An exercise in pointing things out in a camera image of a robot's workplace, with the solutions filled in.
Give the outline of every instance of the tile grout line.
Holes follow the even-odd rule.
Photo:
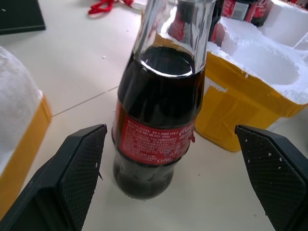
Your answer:
[[[108,90],[108,91],[105,91],[105,92],[103,92],[103,93],[101,93],[101,94],[98,94],[98,95],[96,95],[96,96],[93,96],[92,98],[90,98],[90,99],[88,99],[88,100],[85,100],[85,101],[83,101],[83,102],[81,102],[81,103],[78,103],[78,104],[76,104],[76,105],[74,105],[74,106],[72,106],[72,107],[70,107],[70,108],[65,109],[65,110],[62,111],[62,112],[59,112],[59,113],[53,115],[52,117],[55,117],[55,116],[58,116],[58,115],[60,115],[60,114],[62,114],[62,113],[64,113],[64,112],[67,112],[68,110],[71,110],[71,109],[73,109],[73,108],[75,108],[75,107],[77,107],[77,106],[79,106],[79,105],[82,105],[82,104],[84,104],[84,103],[86,103],[86,102],[88,102],[88,101],[90,101],[90,100],[93,100],[93,99],[95,99],[95,98],[97,98],[97,97],[99,97],[99,96],[101,96],[101,95],[104,95],[104,94],[106,94],[107,92],[110,92],[110,91],[112,91],[112,90],[114,90],[114,89],[117,89],[118,87],[119,87],[119,86],[116,86],[116,87],[114,87],[114,88],[111,88],[111,89]]]

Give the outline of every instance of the bottle neck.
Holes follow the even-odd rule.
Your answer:
[[[142,54],[149,48],[169,47],[191,57],[192,74],[201,71],[214,5],[215,0],[149,0],[133,49],[136,59],[145,63]]]

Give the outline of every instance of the red cord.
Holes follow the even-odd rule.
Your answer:
[[[96,3],[91,6],[91,10],[89,10],[89,14],[110,12],[113,8],[114,2],[118,2],[118,1],[119,0],[101,0],[99,3]],[[123,0],[123,2],[127,6],[131,6],[134,0]],[[101,6],[104,4],[107,4],[107,6],[105,8],[101,8]]]

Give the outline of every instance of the foam cavity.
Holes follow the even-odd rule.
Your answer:
[[[308,32],[308,11],[280,0],[273,6],[260,31],[274,41],[294,47]]]
[[[252,24],[222,18],[208,50],[261,79],[296,104],[308,103],[308,51],[297,51],[264,35]]]

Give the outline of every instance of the yellow box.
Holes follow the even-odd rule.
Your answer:
[[[231,152],[241,150],[234,134],[236,125],[267,129],[281,117],[293,117],[306,106],[288,100],[260,79],[209,52],[205,76],[225,90],[208,87],[196,131]]]
[[[0,220],[16,200],[51,122],[45,95],[0,177]]]

